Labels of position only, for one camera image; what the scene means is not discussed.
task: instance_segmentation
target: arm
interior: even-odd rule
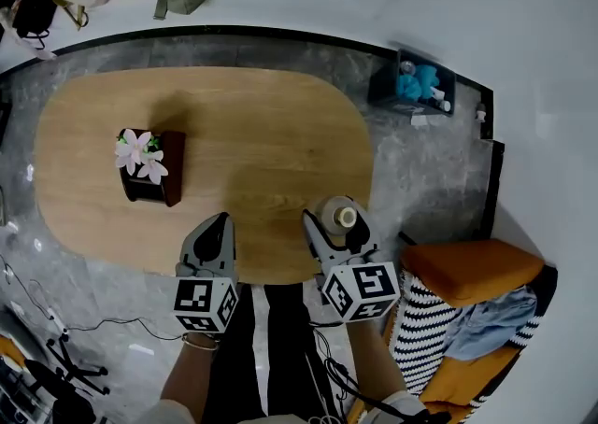
[[[399,366],[391,356],[372,321],[347,324],[357,381],[362,394],[383,401],[406,390]]]
[[[190,333],[189,341],[198,346],[214,347],[215,343],[204,334]],[[184,405],[197,424],[202,421],[206,407],[209,372],[212,365],[213,351],[204,351],[183,345],[175,367],[166,379],[161,399],[175,401]]]

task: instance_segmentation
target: flower pot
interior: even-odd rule
[[[137,136],[146,132],[145,130],[132,130]],[[162,165],[168,170],[168,175],[162,177],[160,184],[156,185],[152,183],[149,177],[137,177],[141,165],[136,167],[132,176],[129,175],[126,167],[123,167],[120,169],[122,186],[124,187],[124,193],[131,202],[144,200],[174,206],[180,202],[181,196],[185,134],[183,132],[164,131],[155,136],[160,143],[160,150],[164,152]]]

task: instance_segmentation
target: black pants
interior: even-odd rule
[[[307,360],[330,416],[338,417],[330,381],[316,349],[303,285],[265,286],[268,317],[268,413],[295,414],[307,421],[325,415]],[[236,424],[265,417],[260,402],[251,289],[245,285],[231,323],[214,358],[202,424]]]

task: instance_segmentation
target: person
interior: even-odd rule
[[[268,300],[269,417],[261,407],[253,356],[255,317],[244,285],[226,333],[217,344],[189,333],[160,401],[136,424],[338,424],[330,381],[318,355],[302,284],[264,286]],[[371,321],[347,324],[359,391],[406,416],[425,410],[406,384]],[[403,422],[374,408],[366,424]]]

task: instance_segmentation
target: blue plush toy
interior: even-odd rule
[[[431,65],[418,65],[415,70],[415,78],[420,83],[421,98],[432,98],[431,87],[437,87],[440,79],[436,76],[436,67]]]
[[[402,74],[396,84],[396,94],[417,102],[421,97],[421,85],[415,77]]]

